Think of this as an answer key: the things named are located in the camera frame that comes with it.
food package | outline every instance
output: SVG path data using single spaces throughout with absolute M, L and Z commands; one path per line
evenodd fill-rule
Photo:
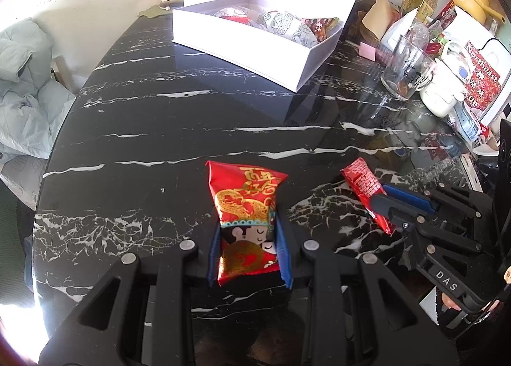
M 442 28 L 442 24 L 440 20 L 436 20 L 435 22 L 431 22 L 428 26 L 429 40 L 434 41 L 436 38 L 443 33 L 444 30 Z
M 309 49 L 318 45 L 312 30 L 301 20 L 288 12 L 271 11 L 263 15 L 270 33 L 287 38 Z
M 396 21 L 395 11 L 388 0 L 376 0 L 367 15 L 362 20 L 364 27 L 372 33 L 374 38 L 381 41 L 391 24 Z
M 491 105 L 502 91 L 499 83 L 500 75 L 490 66 L 471 42 L 468 42 L 465 48 L 475 66 L 469 83 L 465 84 L 467 89 L 465 102 L 471 112 L 480 119 L 486 108 Z
M 386 195 L 387 193 L 376 176 L 371 172 L 365 160 L 362 157 L 357 158 L 348 167 L 342 170 L 341 173 L 378 226 L 380 226 L 385 233 L 391 235 L 394 229 L 387 219 L 371 210 L 369 204 L 371 197 L 375 194 Z
M 279 35 L 309 49 L 320 43 L 311 28 L 288 12 L 257 12 L 245 7 L 223 8 L 214 17 L 236 21 L 250 27 Z
M 260 28 L 262 25 L 264 25 L 261 14 L 255 10 L 240 6 L 222 8 L 220 11 L 214 14 L 214 17 L 228 19 L 230 21 L 235 21 L 237 23 L 246 24 L 257 28 Z
M 456 6 L 454 5 L 454 1 L 451 0 L 448 4 L 442 8 L 439 15 L 437 15 L 430 23 L 428 27 L 432 27 L 437 21 L 440 21 L 440 26 L 442 30 L 445 30 L 456 18 Z
M 415 23 L 411 26 L 406 38 L 416 47 L 425 50 L 429 43 L 428 28 L 423 23 Z
M 303 23 L 311 29 L 316 36 L 318 43 L 322 43 L 328 38 L 328 32 L 339 22 L 338 18 L 331 19 L 303 19 Z
M 274 242 L 275 191 L 287 174 L 251 165 L 208 161 L 209 186 L 220 217 L 218 283 L 279 270 Z

metal screw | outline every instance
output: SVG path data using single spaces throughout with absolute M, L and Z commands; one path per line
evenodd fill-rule
M 122 257 L 121 257 L 121 262 L 124 264 L 124 265 L 129 265 L 129 264 L 132 264 L 133 262 L 136 261 L 136 255 L 134 253 L 125 253 Z
M 374 265 L 378 262 L 378 257 L 374 253 L 365 253 L 362 255 L 362 260 L 368 265 Z
M 504 281 L 506 284 L 511 284 L 511 266 L 507 269 L 506 273 L 504 274 Z
M 182 241 L 180 244 L 179 244 L 179 247 L 182 249 L 182 250 L 190 250 L 190 249 L 193 249 L 195 247 L 195 242 L 194 241 L 191 241 L 190 239 L 187 239 L 186 241 Z
M 303 243 L 303 247 L 306 250 L 314 251 L 319 249 L 319 243 L 313 240 L 308 240 Z

red snack bag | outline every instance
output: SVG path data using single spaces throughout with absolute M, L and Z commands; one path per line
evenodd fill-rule
M 386 194 L 386 192 L 367 166 L 365 160 L 361 157 L 357 158 L 348 167 L 342 170 L 341 173 L 378 226 L 380 226 L 385 233 L 391 235 L 393 229 L 390 227 L 387 219 L 379 214 L 373 213 L 369 206 L 369 199 L 373 195 L 379 193 Z
M 218 283 L 278 271 L 274 244 L 275 191 L 287 174 L 208 161 L 210 191 L 220 217 Z

white marble vein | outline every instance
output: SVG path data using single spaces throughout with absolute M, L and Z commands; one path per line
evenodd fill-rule
M 197 96 L 197 95 L 206 95 L 212 93 L 211 90 L 198 90 L 198 91 L 190 91 L 190 92 L 178 92 L 178 93 L 156 93 L 151 95 L 141 95 L 141 96 L 131 96 L 128 98 L 118 97 L 110 100 L 103 100 L 103 98 L 98 98 L 95 100 L 90 100 L 88 102 L 85 102 L 85 104 L 82 106 L 84 108 L 88 108 L 91 106 L 96 105 L 108 105 L 108 104 L 114 104 L 116 102 L 126 102 L 129 100 L 135 100 L 135 99 L 149 99 L 149 98 L 156 98 L 159 96 L 166 97 L 166 98 L 187 98 L 191 96 Z
M 466 185 L 459 159 L 445 159 L 426 168 L 416 168 L 400 175 L 392 170 L 377 168 L 375 175 L 382 184 L 392 182 L 421 192 L 425 186 L 445 181 Z M 336 243 L 336 252 L 347 253 L 357 258 L 367 252 L 380 256 L 388 264 L 399 254 L 403 239 L 400 235 L 386 235 L 375 224 L 366 208 L 358 200 L 348 183 L 339 181 L 314 188 L 311 195 L 292 206 L 288 218 L 308 229 L 311 235 L 327 243 Z
M 71 167 L 71 168 L 68 168 L 67 170 L 63 170 L 63 171 L 51 171 L 49 173 L 44 173 L 42 175 L 42 177 L 46 178 L 53 174 L 64 174 L 64 173 L 67 173 L 70 171 L 74 171 L 74 172 L 96 171 L 96 170 L 102 169 L 104 166 L 105 166 L 105 164 L 93 165 L 92 167 Z
M 132 59 L 132 60 L 117 61 L 116 63 L 109 63 L 109 64 L 100 65 L 100 66 L 96 67 L 93 71 L 95 72 L 96 70 L 106 69 L 106 68 L 108 68 L 110 66 L 123 65 L 125 63 L 137 63 L 139 61 L 155 60 L 155 59 L 159 59 L 159 58 L 173 58 L 173 57 L 175 57 L 175 56 L 174 55 L 170 55 L 170 56 L 158 56 L 156 58 L 137 58 L 137 59 Z
M 267 157 L 267 158 L 271 158 L 273 160 L 279 160 L 281 158 L 292 157 L 292 156 L 300 155 L 300 154 L 325 154 L 327 152 L 332 152 L 334 154 L 344 154 L 345 152 L 347 152 L 350 149 L 355 149 L 359 152 L 364 152 L 365 154 L 368 154 L 368 155 L 374 155 L 378 152 L 395 152 L 395 151 L 400 151 L 400 150 L 415 150 L 415 149 L 418 149 L 418 150 L 437 150 L 437 149 L 449 150 L 451 148 L 452 148 L 452 146 L 422 146 L 421 145 L 421 146 L 390 146 L 390 147 L 385 147 L 385 148 L 376 148 L 374 150 L 367 150 L 365 148 L 359 148 L 357 146 L 350 145 L 342 150 L 337 150 L 334 148 L 316 148 L 313 150 L 308 150 L 305 148 L 298 148 L 295 150 L 280 151 L 280 152 L 248 152 L 248 151 L 247 152 L 249 154 L 257 154 L 261 157 Z
M 261 79 L 260 76 L 256 75 L 255 73 L 252 73 L 248 70 L 237 68 L 234 70 L 226 70 L 224 68 L 219 67 L 207 67 L 207 68 L 198 68 L 193 70 L 178 70 L 174 72 L 157 72 L 157 73 L 150 73 L 150 74 L 144 74 L 140 75 L 136 78 L 131 78 L 127 81 L 117 81 L 117 82 L 104 82 L 95 84 L 92 86 L 86 86 L 83 87 L 80 91 L 80 95 L 88 96 L 91 94 L 94 94 L 96 92 L 101 91 L 102 89 L 106 88 L 118 88 L 118 87 L 124 87 L 124 86 L 130 86 L 134 83 L 148 83 L 148 82 L 171 82 L 175 80 L 185 79 L 188 77 L 199 77 L 199 76 L 224 76 L 224 77 L 237 77 L 243 79 L 243 81 L 246 81 L 246 79 L 249 78 L 258 78 Z M 254 92 L 247 92 L 252 94 L 257 94 L 257 91 Z M 294 93 L 290 91 L 286 91 L 285 89 L 282 90 L 282 93 L 288 93 L 288 96 L 294 95 Z
M 376 131 L 388 132 L 389 134 L 407 133 L 411 134 L 413 131 L 405 131 L 404 129 L 390 129 L 390 128 L 364 128 L 352 122 L 341 122 L 342 129 L 355 129 L 361 135 L 375 135 Z
M 196 318 L 200 318 L 200 319 L 203 319 L 203 320 L 223 320 L 223 319 L 226 319 L 234 314 L 241 314 L 241 313 L 252 313 L 254 311 L 265 311 L 265 310 L 274 310 L 275 307 L 262 307 L 262 308 L 254 308 L 252 310 L 242 310 L 242 311 L 235 311 L 235 312 L 232 312 L 232 313 L 228 313 L 226 315 L 223 315 L 221 317 L 201 317 L 201 316 L 197 316 Z
M 253 297 L 256 294 L 259 294 L 259 293 L 262 293 L 262 292 L 265 292 L 265 291 L 272 291 L 274 289 L 279 289 L 279 288 L 285 288 L 285 285 L 279 285 L 277 287 L 270 287 L 270 288 L 263 288 L 263 289 L 255 291 L 255 292 L 252 292 L 252 294 L 249 294 L 249 295 L 246 295 L 246 296 L 243 296 L 243 297 L 235 297 L 235 298 L 232 299 L 232 301 L 229 301 L 229 302 L 227 302 L 225 304 L 220 304 L 220 305 L 217 305 L 217 306 L 212 307 L 212 308 L 203 308 L 203 307 L 193 308 L 191 311 L 192 311 L 192 313 L 210 313 L 210 312 L 212 312 L 214 310 L 220 310 L 220 309 L 222 309 L 224 307 L 231 306 L 231 305 L 235 304 L 236 302 L 240 302 L 240 301 L 249 299 L 249 298 Z M 233 295 L 229 295 L 227 297 L 224 297 L 223 300 L 228 300 L 231 297 L 233 297 Z
M 386 103 L 388 103 L 388 101 L 385 99 L 380 104 L 373 104 L 372 102 L 366 102 L 361 99 L 351 99 L 351 98 L 347 98 L 345 96 L 340 96 L 340 95 L 318 95 L 318 97 L 322 97 L 323 99 L 326 99 L 326 100 L 342 100 L 344 102 L 357 102 L 358 104 L 371 105 L 371 106 L 376 106 L 378 108 L 384 107 L 385 109 L 388 109 L 389 111 L 393 111 L 393 112 L 407 110 L 407 107 L 405 107 L 405 106 L 395 108 L 395 107 L 386 105 Z
M 105 137 L 117 137 L 117 138 L 137 138 L 137 137 L 145 137 L 146 135 L 149 135 L 149 134 L 123 134 L 123 135 L 108 134 L 108 135 L 104 135 L 104 136 Z
M 153 255 L 189 238 L 191 231 L 189 226 L 178 231 L 171 218 L 150 217 L 142 210 L 117 217 L 42 213 L 34 221 L 34 258 L 85 263 L 82 255 L 117 257 L 129 250 Z
M 161 165 L 161 164 L 165 164 L 165 163 L 166 163 L 166 161 L 152 161 L 152 162 L 116 161 L 116 164 L 122 164 L 122 165 L 137 164 L 137 165 L 143 165 L 144 167 L 152 167 L 153 165 Z
M 334 129 L 334 127 L 322 127 L 320 125 L 307 125 L 304 127 L 262 127 L 262 128 L 233 128 L 228 131 L 244 132 L 269 132 L 269 131 L 306 131 L 306 129 Z
M 36 286 L 38 286 L 37 284 L 42 284 L 44 286 L 48 286 L 50 288 L 53 288 L 54 290 L 57 290 L 57 291 L 60 291 L 62 293 L 64 293 L 65 295 L 67 295 L 70 299 L 72 299 L 73 301 L 75 302 L 80 302 L 83 297 L 85 297 L 85 294 L 77 294 L 77 293 L 70 293 L 71 290 L 91 290 L 94 288 L 94 286 L 89 286 L 89 287 L 76 287 L 76 286 L 73 286 L 73 285 L 68 285 L 68 286 L 59 286 L 59 287 L 56 287 L 56 286 L 53 286 L 51 284 L 49 284 L 48 280 L 46 279 L 44 282 L 43 281 L 39 281 L 39 280 L 35 280 L 36 282 Z

black marble table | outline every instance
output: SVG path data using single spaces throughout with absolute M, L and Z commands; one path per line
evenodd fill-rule
M 340 170 L 361 156 L 383 182 L 465 185 L 466 151 L 419 98 L 393 99 L 381 72 L 339 43 L 295 94 L 175 45 L 171 16 L 139 18 L 80 92 L 43 178 L 33 260 L 49 333 L 121 254 L 160 253 L 200 234 L 215 216 L 210 159 L 287 173 L 278 197 L 292 221 L 322 246 L 374 251 L 397 267 L 402 238 L 375 226 Z M 229 359 L 294 362 L 307 295 L 254 281 L 194 295 L 199 364 L 215 364 L 214 341 L 235 347 Z

